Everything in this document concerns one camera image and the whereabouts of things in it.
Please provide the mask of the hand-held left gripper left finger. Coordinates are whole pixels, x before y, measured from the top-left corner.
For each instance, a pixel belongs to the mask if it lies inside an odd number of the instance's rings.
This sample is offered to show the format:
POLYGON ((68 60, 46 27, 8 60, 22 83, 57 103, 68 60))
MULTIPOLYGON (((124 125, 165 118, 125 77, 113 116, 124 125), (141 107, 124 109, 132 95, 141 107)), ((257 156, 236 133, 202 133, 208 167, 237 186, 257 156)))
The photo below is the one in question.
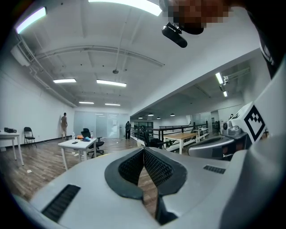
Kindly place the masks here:
POLYGON ((105 180, 107 166, 133 148, 81 162, 40 189, 30 204, 48 229, 158 229, 141 199, 116 194, 105 180))

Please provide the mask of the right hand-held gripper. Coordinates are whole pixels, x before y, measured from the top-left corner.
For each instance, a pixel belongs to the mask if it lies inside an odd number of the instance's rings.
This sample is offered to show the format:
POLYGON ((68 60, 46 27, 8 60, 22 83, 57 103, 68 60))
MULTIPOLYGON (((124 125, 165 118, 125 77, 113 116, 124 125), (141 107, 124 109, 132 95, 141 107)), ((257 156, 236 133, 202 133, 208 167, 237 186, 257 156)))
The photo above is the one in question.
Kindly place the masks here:
POLYGON ((240 151, 258 142, 266 129, 262 116, 253 102, 243 106, 228 121, 223 122, 221 134, 188 147, 190 157, 231 160, 240 151))

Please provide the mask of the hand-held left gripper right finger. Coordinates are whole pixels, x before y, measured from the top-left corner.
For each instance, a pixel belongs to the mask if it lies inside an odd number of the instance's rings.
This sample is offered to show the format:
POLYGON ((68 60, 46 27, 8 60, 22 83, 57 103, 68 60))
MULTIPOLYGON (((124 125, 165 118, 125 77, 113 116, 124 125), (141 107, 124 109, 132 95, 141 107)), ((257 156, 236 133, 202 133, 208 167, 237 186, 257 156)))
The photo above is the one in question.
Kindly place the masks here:
POLYGON ((242 154, 230 161, 144 149, 144 165, 157 187, 156 217, 144 229, 235 229, 231 199, 242 154))

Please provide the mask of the wooden table with white legs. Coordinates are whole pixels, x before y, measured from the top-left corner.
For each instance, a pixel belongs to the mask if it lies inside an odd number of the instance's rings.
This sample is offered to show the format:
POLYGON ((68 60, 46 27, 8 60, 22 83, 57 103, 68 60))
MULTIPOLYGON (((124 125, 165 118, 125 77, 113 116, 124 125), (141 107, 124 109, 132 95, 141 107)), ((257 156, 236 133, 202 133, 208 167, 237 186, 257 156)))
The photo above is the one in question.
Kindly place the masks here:
POLYGON ((177 133, 164 136, 164 148, 167 151, 176 151, 180 155, 183 153, 183 148, 192 143, 197 143, 199 137, 197 133, 177 133))

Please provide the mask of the black metal railing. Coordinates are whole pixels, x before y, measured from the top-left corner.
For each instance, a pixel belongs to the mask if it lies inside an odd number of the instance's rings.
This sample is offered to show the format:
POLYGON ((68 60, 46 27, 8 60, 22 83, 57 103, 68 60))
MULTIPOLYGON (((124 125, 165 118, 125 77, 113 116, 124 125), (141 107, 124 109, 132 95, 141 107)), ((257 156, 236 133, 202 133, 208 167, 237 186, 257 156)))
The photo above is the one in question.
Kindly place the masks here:
POLYGON ((135 123, 134 127, 131 127, 130 136, 135 140, 141 140, 144 142, 143 135, 140 132, 140 127, 146 128, 150 137, 158 138, 164 141, 165 135, 172 135, 177 133, 197 133, 199 140, 205 139, 209 135, 208 124, 193 125, 179 125, 179 126, 159 126, 159 128, 152 128, 151 123, 147 125, 140 125, 140 122, 135 123))

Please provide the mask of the black office chair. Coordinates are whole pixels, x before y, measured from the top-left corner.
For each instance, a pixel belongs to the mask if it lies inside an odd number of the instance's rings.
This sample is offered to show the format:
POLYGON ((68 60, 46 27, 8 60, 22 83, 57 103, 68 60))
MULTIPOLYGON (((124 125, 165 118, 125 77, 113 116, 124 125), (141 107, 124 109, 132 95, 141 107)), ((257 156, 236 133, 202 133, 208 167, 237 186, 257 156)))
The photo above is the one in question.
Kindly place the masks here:
POLYGON ((163 142, 158 138, 150 137, 146 131, 146 128, 144 128, 143 126, 140 127, 140 132, 143 135, 145 147, 154 147, 154 148, 159 148, 159 149, 166 149, 166 147, 164 146, 166 144, 166 142, 163 142))
MULTIPOLYGON (((87 128, 83 128, 83 131, 81 132, 81 134, 84 138, 86 138, 86 137, 88 137, 90 139, 93 138, 91 136, 89 129, 87 129, 87 128)), ((95 146, 94 146, 94 144, 89 146, 88 151, 87 151, 87 155, 89 155, 90 153, 92 154, 91 158, 94 158, 98 154, 104 155, 104 150, 99 149, 104 144, 104 141, 101 141, 101 137, 96 138, 95 144, 96 144, 95 146)))

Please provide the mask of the black folding chair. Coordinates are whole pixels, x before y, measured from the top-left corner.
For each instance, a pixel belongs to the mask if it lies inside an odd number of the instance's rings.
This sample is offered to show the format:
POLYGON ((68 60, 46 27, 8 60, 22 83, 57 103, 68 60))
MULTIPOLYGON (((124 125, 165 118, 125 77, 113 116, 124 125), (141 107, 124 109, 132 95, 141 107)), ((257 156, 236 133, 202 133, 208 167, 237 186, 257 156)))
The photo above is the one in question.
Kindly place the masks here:
POLYGON ((35 147, 37 148, 35 137, 30 127, 24 127, 24 142, 28 145, 28 148, 32 144, 34 144, 35 147))

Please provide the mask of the person's black shirt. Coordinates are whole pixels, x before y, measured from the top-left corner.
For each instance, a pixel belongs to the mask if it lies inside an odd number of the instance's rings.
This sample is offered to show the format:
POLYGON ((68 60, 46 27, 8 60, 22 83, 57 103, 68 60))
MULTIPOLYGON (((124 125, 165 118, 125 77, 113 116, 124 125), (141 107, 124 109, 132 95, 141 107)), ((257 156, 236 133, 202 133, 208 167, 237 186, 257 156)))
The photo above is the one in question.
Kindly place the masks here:
POLYGON ((260 50, 273 78, 286 55, 286 0, 229 0, 244 8, 260 39, 260 50))

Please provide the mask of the white air conditioner unit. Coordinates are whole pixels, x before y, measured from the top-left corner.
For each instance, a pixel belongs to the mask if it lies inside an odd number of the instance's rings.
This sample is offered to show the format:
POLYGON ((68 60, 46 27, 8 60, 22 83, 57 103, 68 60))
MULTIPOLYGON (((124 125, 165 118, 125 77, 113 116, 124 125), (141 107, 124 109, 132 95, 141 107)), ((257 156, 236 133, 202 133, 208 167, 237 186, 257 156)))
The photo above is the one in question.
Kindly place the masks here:
POLYGON ((28 67, 34 61, 34 55, 22 41, 11 49, 11 54, 21 66, 28 67))

